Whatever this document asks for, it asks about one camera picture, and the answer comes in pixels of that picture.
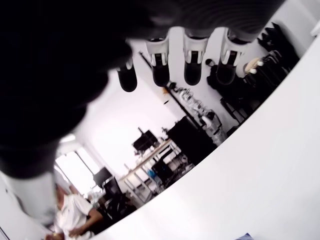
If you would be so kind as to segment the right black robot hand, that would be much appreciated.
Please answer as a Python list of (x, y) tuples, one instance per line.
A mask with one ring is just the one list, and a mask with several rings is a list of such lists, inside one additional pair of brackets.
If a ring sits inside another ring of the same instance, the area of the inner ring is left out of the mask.
[(169, 82), (169, 36), (182, 27), (184, 79), (194, 86), (212, 32), (225, 28), (218, 79), (230, 83), (246, 46), (281, 0), (3, 0), (0, 3), (0, 172), (20, 210), (55, 219), (54, 161), (61, 138), (117, 69), (137, 79), (129, 40), (144, 40), (159, 87)]

